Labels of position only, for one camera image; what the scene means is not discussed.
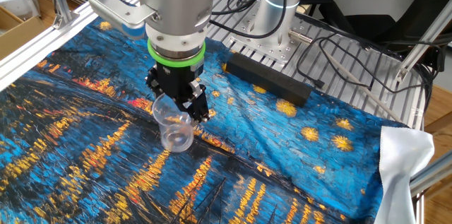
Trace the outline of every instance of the metal bracket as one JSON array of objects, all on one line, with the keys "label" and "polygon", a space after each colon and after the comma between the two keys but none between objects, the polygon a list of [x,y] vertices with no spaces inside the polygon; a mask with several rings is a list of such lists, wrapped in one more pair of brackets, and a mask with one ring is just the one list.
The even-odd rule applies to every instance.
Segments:
[{"label": "metal bracket", "polygon": [[[441,13],[436,17],[435,21],[432,23],[432,25],[430,25],[429,29],[425,32],[420,41],[433,43],[433,41],[435,41],[435,39],[444,30],[451,19],[452,0],[450,0],[446,4],[443,11],[441,11]],[[428,48],[428,45],[416,45],[415,48],[411,50],[410,54],[403,60],[398,69],[398,73],[395,76],[395,79],[399,82],[402,82],[411,68],[417,63],[417,61],[419,61],[419,59],[422,57],[425,51],[427,51]]]},{"label": "metal bracket", "polygon": [[68,3],[66,0],[52,0],[55,7],[55,21],[52,25],[55,29],[63,28],[78,17],[77,13],[69,10]]},{"label": "metal bracket", "polygon": [[[251,24],[254,17],[256,16],[257,9],[258,6],[254,6],[247,13],[247,15],[243,17],[243,19],[237,24],[236,29],[241,30],[243,33],[249,33],[248,27]],[[282,45],[266,46],[262,45],[259,42],[259,40],[242,37],[239,35],[233,35],[231,38],[233,41],[240,42],[244,46],[278,62],[279,64],[286,64],[287,62],[289,62],[290,58],[294,55],[295,51],[297,51],[297,48],[301,43],[299,40],[292,39],[285,46]]]},{"label": "metal bracket", "polygon": [[128,6],[120,0],[88,0],[94,12],[122,31],[128,37],[139,39],[144,36],[145,20],[159,21],[157,11],[149,6]]}]

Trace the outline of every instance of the metal table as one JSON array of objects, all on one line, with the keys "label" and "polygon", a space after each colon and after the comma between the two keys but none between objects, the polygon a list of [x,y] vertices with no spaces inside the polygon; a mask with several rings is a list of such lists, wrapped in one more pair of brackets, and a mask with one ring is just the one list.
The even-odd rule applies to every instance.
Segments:
[{"label": "metal table", "polygon": [[[131,4],[137,4],[139,0],[125,0]],[[214,0],[213,10],[224,11],[227,9],[227,0]],[[247,11],[235,13],[224,16],[213,16],[212,19],[223,23],[231,28],[240,30],[244,23],[249,22],[255,15],[258,6],[254,4]],[[29,43],[23,45],[13,54],[0,61],[0,90],[9,86],[17,78],[22,76],[25,72],[30,70],[38,62],[44,59],[50,52],[58,49],[74,35],[80,32],[87,24],[97,18],[88,3],[84,3],[75,10],[79,14],[75,20],[70,22],[66,27],[48,28],[43,33],[38,35]],[[294,19],[292,28],[297,32],[303,33],[310,38],[326,37],[332,32],[320,27],[316,27],[305,21]],[[307,48],[306,44],[300,44],[297,51],[286,64],[277,63],[268,57],[256,53],[254,50],[243,47],[238,42],[234,41],[232,34],[226,30],[217,28],[216,26],[208,26],[208,37],[223,42],[227,47],[241,52],[250,59],[259,61],[262,64],[271,67],[281,73],[291,76],[298,81],[311,84],[305,77],[299,75],[296,70],[297,61],[301,53]],[[396,72],[400,62],[389,56],[383,54],[380,62],[377,62],[380,53],[374,49],[362,49],[359,43],[348,37],[335,35],[332,40],[339,43],[341,47],[355,55],[362,63],[364,63],[371,71],[374,72],[386,85],[391,86],[392,89],[397,90],[407,86],[417,85],[422,83],[420,75],[411,70],[402,83],[398,83],[395,79]],[[351,57],[339,50],[333,44],[326,42],[324,49],[329,52],[336,60],[338,60],[345,68],[361,82],[370,84],[372,77],[364,71],[364,69]],[[328,65],[326,58],[319,52],[311,50],[305,57],[302,57],[300,69],[311,76],[312,78],[319,78],[326,83],[323,89],[324,93],[339,98],[340,100],[350,103],[358,109],[364,110],[378,117],[388,118],[389,115],[378,107],[369,97],[362,92],[359,87],[351,85],[340,79]],[[401,120],[413,129],[421,129],[423,122],[423,110],[426,104],[424,88],[413,88],[403,91],[398,94],[389,93],[383,89],[376,81],[373,82],[371,92],[375,94],[383,103],[387,105]]]}]

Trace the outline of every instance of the clear plastic cup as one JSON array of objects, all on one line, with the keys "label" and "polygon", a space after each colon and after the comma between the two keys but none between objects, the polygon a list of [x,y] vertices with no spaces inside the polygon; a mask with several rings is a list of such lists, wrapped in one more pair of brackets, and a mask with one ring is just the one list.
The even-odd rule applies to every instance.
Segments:
[{"label": "clear plastic cup", "polygon": [[181,112],[174,101],[165,94],[153,105],[153,116],[160,128],[160,137],[165,149],[180,153],[193,143],[193,126],[186,112]]}]

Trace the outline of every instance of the starry night painting print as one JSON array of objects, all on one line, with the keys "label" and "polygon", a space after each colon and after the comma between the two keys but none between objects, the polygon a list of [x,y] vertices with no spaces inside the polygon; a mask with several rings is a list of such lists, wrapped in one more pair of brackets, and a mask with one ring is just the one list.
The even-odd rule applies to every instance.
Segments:
[{"label": "starry night painting print", "polygon": [[228,74],[206,40],[211,120],[166,151],[154,61],[100,18],[0,92],[2,223],[372,223],[382,126],[313,91],[303,108]]}]

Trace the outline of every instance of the wooden surface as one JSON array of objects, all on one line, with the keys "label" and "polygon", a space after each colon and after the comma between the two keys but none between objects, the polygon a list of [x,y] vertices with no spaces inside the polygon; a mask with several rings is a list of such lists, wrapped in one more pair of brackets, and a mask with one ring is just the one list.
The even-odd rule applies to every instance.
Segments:
[{"label": "wooden surface", "polygon": [[[39,3],[42,22],[46,27],[50,27],[55,17],[52,0],[39,0]],[[68,1],[68,4],[71,9],[75,9],[78,6],[72,1]],[[425,125],[452,111],[451,100],[451,92],[434,86],[432,100],[425,114]],[[445,131],[452,132],[452,126],[449,126]],[[435,136],[434,143],[435,154],[432,161],[452,149],[452,137],[450,136]],[[425,206],[425,216],[426,224],[449,224],[452,220],[452,189],[447,189],[432,200],[429,200]]]},{"label": "wooden surface", "polygon": [[[425,125],[452,111],[452,93],[443,88],[434,86],[432,100],[429,109],[425,114]],[[452,132],[452,126],[442,130]],[[440,135],[434,137],[435,154],[432,158],[438,157],[452,150],[452,136]],[[425,204],[425,223],[426,224],[446,224],[452,220],[452,188],[442,191],[433,199]]]},{"label": "wooden surface", "polygon": [[[54,4],[52,0],[37,0],[40,4],[41,10],[41,20],[44,23],[45,27],[48,28],[52,26],[55,19],[55,10]],[[73,1],[68,0],[69,9],[74,10],[79,5]]]}]

